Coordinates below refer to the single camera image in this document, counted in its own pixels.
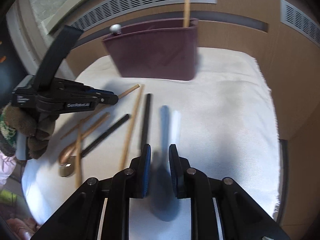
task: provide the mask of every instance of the maroon container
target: maroon container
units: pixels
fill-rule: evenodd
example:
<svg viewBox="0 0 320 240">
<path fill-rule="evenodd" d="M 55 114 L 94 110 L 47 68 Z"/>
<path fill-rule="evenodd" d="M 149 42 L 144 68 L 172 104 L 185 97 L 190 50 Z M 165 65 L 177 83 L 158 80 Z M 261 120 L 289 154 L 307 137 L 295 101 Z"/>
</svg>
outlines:
<svg viewBox="0 0 320 240">
<path fill-rule="evenodd" d="M 195 76 L 197 19 L 183 28 L 183 19 L 128 25 L 121 34 L 103 39 L 123 77 L 191 80 Z"/>
</svg>

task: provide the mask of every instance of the yellow-green object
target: yellow-green object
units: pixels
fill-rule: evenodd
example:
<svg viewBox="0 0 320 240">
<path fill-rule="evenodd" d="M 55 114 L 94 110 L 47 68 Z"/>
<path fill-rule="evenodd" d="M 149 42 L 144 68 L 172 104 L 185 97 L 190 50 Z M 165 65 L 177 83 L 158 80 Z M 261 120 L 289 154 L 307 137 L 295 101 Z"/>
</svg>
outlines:
<svg viewBox="0 0 320 240">
<path fill-rule="evenodd" d="M 0 203 L 9 206 L 14 206 L 17 201 L 17 195 L 10 192 L 9 190 L 3 189 L 0 192 Z"/>
</svg>

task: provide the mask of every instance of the silver metal ball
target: silver metal ball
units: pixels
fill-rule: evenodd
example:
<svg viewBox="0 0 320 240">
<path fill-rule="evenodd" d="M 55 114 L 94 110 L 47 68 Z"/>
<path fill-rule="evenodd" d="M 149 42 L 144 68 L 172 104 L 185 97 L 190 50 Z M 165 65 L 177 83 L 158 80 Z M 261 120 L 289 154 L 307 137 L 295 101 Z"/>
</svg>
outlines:
<svg viewBox="0 0 320 240">
<path fill-rule="evenodd" d="M 110 32 L 114 34 L 121 33 L 121 25 L 120 24 L 113 24 L 110 26 Z"/>
</svg>

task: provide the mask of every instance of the brown glove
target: brown glove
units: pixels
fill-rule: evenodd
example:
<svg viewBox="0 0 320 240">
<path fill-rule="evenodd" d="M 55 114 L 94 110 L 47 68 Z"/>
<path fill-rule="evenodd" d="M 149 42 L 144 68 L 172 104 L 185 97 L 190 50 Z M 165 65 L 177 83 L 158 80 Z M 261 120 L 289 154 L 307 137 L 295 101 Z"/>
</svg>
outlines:
<svg viewBox="0 0 320 240">
<path fill-rule="evenodd" d="M 55 121 L 59 115 L 50 115 L 39 123 L 31 117 L 28 113 L 23 111 L 19 107 L 13 107 L 8 104 L 2 112 L 1 120 L 1 133 L 6 139 L 7 143 L 14 149 L 15 152 L 15 137 L 12 135 L 14 130 L 17 130 L 28 137 L 29 154 L 32 158 L 38 159 L 47 150 L 49 139 L 54 131 Z M 8 152 L 8 145 L 3 147 L 1 143 L 1 150 L 5 149 Z M 8 154 L 2 151 L 6 155 L 12 156 L 12 151 Z"/>
</svg>

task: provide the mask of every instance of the green knit cuff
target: green knit cuff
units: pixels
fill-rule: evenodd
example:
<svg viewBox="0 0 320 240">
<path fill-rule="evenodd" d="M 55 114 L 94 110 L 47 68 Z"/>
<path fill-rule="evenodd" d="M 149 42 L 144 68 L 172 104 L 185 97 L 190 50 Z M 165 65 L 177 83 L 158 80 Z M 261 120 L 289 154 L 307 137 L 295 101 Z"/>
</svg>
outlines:
<svg viewBox="0 0 320 240">
<path fill-rule="evenodd" d="M 0 131 L 7 143 L 16 149 L 17 132 L 14 128 L 9 127 L 4 121 L 5 109 L 0 116 Z"/>
</svg>

